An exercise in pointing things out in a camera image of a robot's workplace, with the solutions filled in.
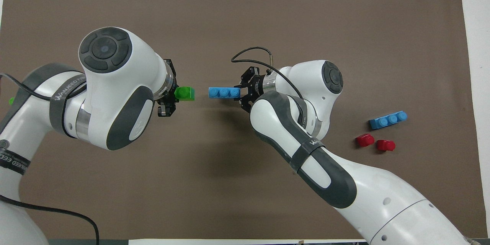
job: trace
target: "toy brick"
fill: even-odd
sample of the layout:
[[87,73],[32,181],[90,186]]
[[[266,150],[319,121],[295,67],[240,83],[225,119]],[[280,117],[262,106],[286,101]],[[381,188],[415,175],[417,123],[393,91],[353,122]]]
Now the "toy brick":
[[393,151],[396,145],[392,140],[378,140],[376,142],[376,147],[382,151]]
[[357,137],[356,141],[360,146],[368,146],[374,144],[374,137],[372,137],[371,134],[366,133]]
[[181,101],[193,101],[195,91],[194,88],[188,86],[177,87],[175,89],[175,98]]
[[386,116],[369,120],[372,129],[383,128],[407,119],[407,113],[403,111],[395,112]]
[[240,88],[236,87],[210,87],[210,98],[239,98]]

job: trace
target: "green lego brick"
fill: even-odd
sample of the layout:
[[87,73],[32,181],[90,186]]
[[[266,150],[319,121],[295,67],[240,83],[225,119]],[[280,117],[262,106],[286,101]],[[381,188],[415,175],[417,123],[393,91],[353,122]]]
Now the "green lego brick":
[[177,87],[175,89],[175,98],[181,101],[194,100],[194,88],[186,86]]

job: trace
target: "blue block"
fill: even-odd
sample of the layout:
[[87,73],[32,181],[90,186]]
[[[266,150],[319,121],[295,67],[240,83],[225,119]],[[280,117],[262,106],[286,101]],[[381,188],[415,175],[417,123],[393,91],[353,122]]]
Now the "blue block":
[[407,113],[403,111],[399,111],[379,118],[371,119],[369,120],[369,123],[371,124],[371,128],[378,129],[378,128],[386,127],[388,125],[399,123],[406,119],[407,119]]
[[210,87],[210,98],[239,98],[240,88],[236,87]]

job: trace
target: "green brick held by gripper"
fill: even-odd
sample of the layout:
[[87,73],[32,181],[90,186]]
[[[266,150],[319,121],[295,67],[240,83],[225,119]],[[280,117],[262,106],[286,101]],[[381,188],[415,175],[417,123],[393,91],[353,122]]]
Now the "green brick held by gripper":
[[181,86],[175,89],[175,98],[181,101],[194,100],[194,88],[189,86]]

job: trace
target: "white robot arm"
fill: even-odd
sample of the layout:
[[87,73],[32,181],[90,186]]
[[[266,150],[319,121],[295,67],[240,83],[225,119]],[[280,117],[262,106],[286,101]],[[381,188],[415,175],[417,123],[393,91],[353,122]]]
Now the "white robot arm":
[[[371,245],[468,245],[455,226],[422,194],[391,172],[340,158],[320,140],[341,93],[340,71],[327,60],[279,70],[303,99],[275,72],[251,67],[240,87],[254,102],[250,122],[322,199],[340,212]],[[247,103],[240,99],[247,110]]]
[[[19,201],[21,177],[51,130],[115,150],[141,135],[155,101],[162,105],[158,116],[175,110],[171,60],[132,32],[95,30],[83,39],[79,57],[85,74],[48,64],[23,81],[28,89],[19,89],[0,122],[0,195]],[[23,208],[0,201],[0,217],[1,244],[47,244]]]

